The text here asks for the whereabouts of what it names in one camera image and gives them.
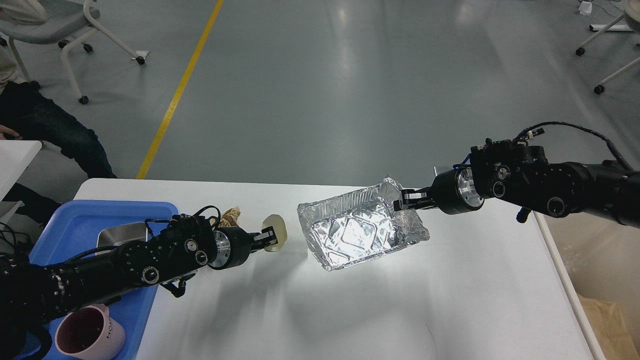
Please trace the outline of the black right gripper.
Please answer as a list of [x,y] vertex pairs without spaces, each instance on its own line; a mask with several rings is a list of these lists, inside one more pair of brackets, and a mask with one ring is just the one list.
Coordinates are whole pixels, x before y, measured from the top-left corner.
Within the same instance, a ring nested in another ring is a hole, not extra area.
[[393,209],[429,210],[436,205],[445,214],[458,215],[477,211],[484,202],[475,189],[472,170],[456,168],[437,175],[431,187],[402,189],[393,201]]

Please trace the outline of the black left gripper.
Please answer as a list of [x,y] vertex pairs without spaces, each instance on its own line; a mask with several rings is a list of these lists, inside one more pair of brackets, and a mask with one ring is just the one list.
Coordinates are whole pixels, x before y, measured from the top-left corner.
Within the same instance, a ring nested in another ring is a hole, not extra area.
[[277,245],[277,235],[273,226],[263,228],[260,233],[247,232],[238,226],[218,227],[212,234],[216,253],[207,266],[216,271],[244,264],[251,252],[274,252]]

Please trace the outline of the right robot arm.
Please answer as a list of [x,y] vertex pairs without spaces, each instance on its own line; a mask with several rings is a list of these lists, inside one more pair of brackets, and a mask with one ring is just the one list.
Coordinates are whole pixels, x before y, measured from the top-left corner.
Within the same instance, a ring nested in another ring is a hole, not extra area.
[[520,207],[517,221],[531,212],[552,218],[586,213],[623,226],[640,225],[640,174],[603,134],[577,129],[605,142],[613,160],[600,164],[551,163],[544,148],[530,145],[544,134],[542,123],[526,127],[512,139],[473,146],[465,160],[437,175],[432,185],[403,189],[393,202],[400,210],[438,208],[448,215],[479,210],[487,199]]

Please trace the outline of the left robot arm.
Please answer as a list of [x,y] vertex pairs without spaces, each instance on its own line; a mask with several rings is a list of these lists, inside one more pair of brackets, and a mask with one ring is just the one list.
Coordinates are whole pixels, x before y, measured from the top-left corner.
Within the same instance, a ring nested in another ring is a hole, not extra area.
[[160,285],[181,297],[186,283],[202,267],[216,271],[244,264],[260,250],[278,251],[287,241],[286,226],[260,232],[221,226],[222,215],[173,215],[158,235],[83,251],[63,262],[36,265],[27,255],[1,254],[1,358],[18,356],[27,333],[40,347],[30,360],[51,349],[45,329],[51,321],[90,305],[107,305],[142,287]]

